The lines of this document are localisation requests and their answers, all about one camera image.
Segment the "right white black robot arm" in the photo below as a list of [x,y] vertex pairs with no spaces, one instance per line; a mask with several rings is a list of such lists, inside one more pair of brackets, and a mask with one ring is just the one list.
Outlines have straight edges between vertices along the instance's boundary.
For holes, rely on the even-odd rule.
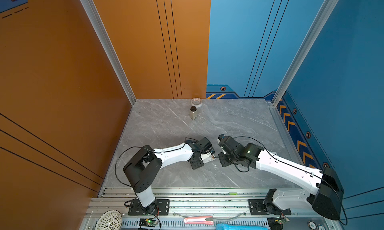
[[286,215],[291,209],[313,209],[326,219],[341,220],[345,213],[344,189],[332,168],[311,168],[292,162],[271,153],[258,140],[243,146],[236,138],[221,134],[218,145],[223,167],[241,165],[266,171],[299,186],[290,191],[270,189],[263,201],[267,213]]

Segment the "small brown-capped jar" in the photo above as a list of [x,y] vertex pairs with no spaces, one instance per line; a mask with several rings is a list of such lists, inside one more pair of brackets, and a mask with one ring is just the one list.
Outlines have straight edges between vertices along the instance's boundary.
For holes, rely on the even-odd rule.
[[190,117],[192,120],[195,120],[198,116],[197,108],[195,106],[190,107]]

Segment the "pink box cutter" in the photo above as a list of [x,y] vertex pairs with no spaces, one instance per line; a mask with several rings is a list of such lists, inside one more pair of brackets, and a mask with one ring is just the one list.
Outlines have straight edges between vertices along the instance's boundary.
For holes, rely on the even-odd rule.
[[183,222],[189,225],[198,225],[198,224],[208,225],[208,226],[214,225],[214,220],[212,216],[186,217],[184,218]]

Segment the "cyan cylinder object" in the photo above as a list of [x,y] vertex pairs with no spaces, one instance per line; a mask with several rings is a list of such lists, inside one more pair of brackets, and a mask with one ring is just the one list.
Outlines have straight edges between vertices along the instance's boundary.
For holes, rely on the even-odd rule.
[[238,225],[228,225],[228,224],[220,223],[220,224],[217,224],[216,230],[268,230],[268,227],[238,226]]

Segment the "white mesh basket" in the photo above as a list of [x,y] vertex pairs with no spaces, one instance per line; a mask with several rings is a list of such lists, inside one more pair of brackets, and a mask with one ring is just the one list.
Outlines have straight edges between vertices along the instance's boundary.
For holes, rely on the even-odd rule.
[[95,230],[120,230],[123,225],[122,214],[117,210],[105,212],[97,221]]

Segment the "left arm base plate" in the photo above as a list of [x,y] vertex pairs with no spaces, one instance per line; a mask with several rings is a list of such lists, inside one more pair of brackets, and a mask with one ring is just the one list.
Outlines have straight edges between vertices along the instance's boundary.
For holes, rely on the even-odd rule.
[[152,204],[147,207],[143,207],[138,199],[134,199],[129,202],[126,202],[125,206],[129,209],[129,216],[167,216],[170,210],[170,200],[155,199]]

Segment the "aluminium rail frame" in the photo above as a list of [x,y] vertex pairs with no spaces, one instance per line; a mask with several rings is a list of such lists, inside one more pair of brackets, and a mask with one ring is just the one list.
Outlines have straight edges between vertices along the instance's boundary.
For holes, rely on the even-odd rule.
[[[248,200],[264,200],[268,189],[252,188],[154,188],[157,200],[170,200],[167,216],[150,215],[159,220],[161,230],[214,230],[219,223],[238,226],[264,226],[269,230],[342,230],[338,221],[325,219],[312,209],[291,209],[291,215],[252,216]],[[117,210],[123,217],[123,230],[138,230],[144,216],[129,216],[126,202],[137,199],[131,188],[106,188],[91,199],[81,230],[94,230],[99,218],[107,211]],[[189,225],[186,217],[212,216],[213,226]]]

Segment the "white remote control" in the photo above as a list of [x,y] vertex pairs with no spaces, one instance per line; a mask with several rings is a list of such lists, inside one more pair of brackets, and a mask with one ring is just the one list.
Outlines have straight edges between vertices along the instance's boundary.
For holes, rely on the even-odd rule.
[[213,161],[213,160],[216,159],[216,157],[215,157],[214,159],[212,159],[212,158],[206,158],[206,159],[204,159],[203,154],[201,155],[201,158],[202,158],[202,161],[203,161],[204,164],[206,164],[206,163],[208,163],[208,162],[211,162],[211,161]]

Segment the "green circuit board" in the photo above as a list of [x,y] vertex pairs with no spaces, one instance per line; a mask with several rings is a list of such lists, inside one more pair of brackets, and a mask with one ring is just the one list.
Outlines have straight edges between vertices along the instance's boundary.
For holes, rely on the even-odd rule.
[[140,229],[150,229],[153,230],[159,225],[159,221],[157,219],[143,219],[141,218],[139,221]]

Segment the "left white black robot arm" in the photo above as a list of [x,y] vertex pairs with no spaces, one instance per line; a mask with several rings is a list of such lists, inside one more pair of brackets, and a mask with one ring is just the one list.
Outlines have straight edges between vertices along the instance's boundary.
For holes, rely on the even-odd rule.
[[206,137],[201,140],[186,138],[183,143],[168,148],[141,147],[123,167],[123,172],[141,207],[148,208],[155,205],[152,183],[161,169],[186,161],[195,170],[214,159],[215,150]]

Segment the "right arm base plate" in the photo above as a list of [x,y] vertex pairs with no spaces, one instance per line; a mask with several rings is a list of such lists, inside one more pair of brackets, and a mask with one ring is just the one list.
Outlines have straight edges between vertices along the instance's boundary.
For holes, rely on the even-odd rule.
[[261,215],[291,215],[291,209],[281,210],[276,207],[273,203],[265,204],[264,200],[261,199],[250,199],[248,200],[250,213],[252,216]]

